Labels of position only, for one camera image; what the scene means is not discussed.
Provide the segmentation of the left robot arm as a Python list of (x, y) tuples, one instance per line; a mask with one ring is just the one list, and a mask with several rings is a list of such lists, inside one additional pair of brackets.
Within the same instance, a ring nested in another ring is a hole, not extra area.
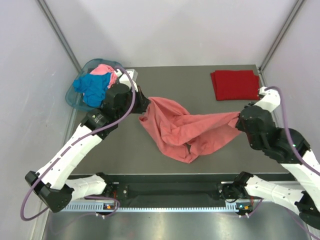
[(149, 103), (140, 86), (131, 89), (124, 83), (114, 84), (107, 91), (102, 107), (87, 112), (56, 156), (38, 171), (29, 171), (26, 182), (34, 187), (34, 193), (54, 213), (78, 199), (90, 196), (109, 198), (114, 187), (106, 174), (96, 173), (77, 179), (69, 176), (94, 147), (118, 128), (122, 120), (129, 114), (145, 113)]

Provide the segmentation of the salmon pink t-shirt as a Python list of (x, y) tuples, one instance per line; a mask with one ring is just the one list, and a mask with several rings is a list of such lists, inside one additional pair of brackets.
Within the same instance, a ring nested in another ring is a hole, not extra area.
[(190, 164), (199, 156), (223, 148), (241, 132), (236, 128), (239, 112), (190, 114), (174, 100), (150, 97), (139, 122), (159, 151)]

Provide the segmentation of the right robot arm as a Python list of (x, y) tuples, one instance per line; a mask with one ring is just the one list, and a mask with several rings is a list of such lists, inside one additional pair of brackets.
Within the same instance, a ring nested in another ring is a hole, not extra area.
[(319, 229), (320, 177), (299, 161), (302, 157), (313, 168), (320, 169), (310, 144), (294, 129), (289, 129), (293, 138), (290, 143), (286, 130), (276, 127), (271, 113), (257, 105), (248, 105), (240, 112), (236, 128), (246, 133), (252, 149), (262, 151), (287, 169), (303, 188), (286, 188), (243, 171), (233, 183), (218, 185), (219, 196), (229, 203), (249, 197), (261, 198), (287, 208), (309, 226)]

